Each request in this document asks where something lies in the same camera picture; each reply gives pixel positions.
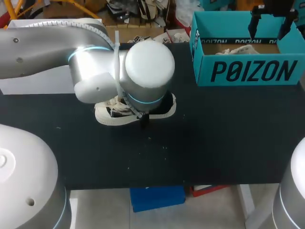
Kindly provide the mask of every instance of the white sneaker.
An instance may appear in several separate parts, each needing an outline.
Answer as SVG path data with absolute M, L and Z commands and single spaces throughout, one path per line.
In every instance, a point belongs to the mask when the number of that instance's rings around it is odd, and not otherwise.
M 227 55 L 227 54 L 259 54 L 252 45 L 244 45 L 242 47 L 239 47 L 237 49 L 226 49 L 223 52 L 218 52 L 216 55 Z
M 123 101 L 115 98 L 95 105 L 95 118 L 103 125 L 125 125 L 138 121 L 137 115 Z M 172 116 L 176 111 L 176 97 L 166 93 L 160 106 L 149 112 L 149 119 L 161 119 Z

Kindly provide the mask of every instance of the floor tile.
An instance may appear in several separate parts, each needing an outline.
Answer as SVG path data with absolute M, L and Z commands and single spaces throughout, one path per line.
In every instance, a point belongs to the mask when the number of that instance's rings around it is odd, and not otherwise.
M 72 191 L 77 199 L 75 229 L 129 229 L 129 189 Z

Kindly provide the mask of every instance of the cardboard box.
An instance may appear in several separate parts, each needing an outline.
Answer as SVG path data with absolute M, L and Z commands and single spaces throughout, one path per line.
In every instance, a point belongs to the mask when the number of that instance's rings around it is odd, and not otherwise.
M 195 12 L 190 36 L 199 86 L 291 85 L 305 69 L 305 41 L 293 23 L 278 40 L 283 18 L 262 15 L 251 40 L 248 11 Z M 253 44 L 261 54 L 215 55 L 225 49 Z
M 201 6 L 206 11 L 219 10 L 221 7 L 233 2 L 234 0 L 200 0 Z
M 295 24 L 297 26 L 305 25 L 305 0 L 295 0 L 294 9 L 299 12 Z

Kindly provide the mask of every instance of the black tabletop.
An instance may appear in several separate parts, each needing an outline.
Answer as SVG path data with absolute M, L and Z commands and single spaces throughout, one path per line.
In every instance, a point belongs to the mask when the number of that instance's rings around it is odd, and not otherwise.
M 144 130 L 99 124 L 73 94 L 0 96 L 0 123 L 43 139 L 68 189 L 280 182 L 305 137 L 302 87 L 198 87 L 189 44 L 168 47 L 177 110 Z

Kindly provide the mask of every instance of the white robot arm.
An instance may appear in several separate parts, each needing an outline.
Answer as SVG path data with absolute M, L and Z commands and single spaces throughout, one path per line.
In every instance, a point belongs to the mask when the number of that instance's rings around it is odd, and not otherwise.
M 156 108 L 174 72 L 170 50 L 157 42 L 118 51 L 94 19 L 46 21 L 0 31 L 0 79 L 69 65 L 77 98 L 99 103 L 120 90 L 140 112 Z

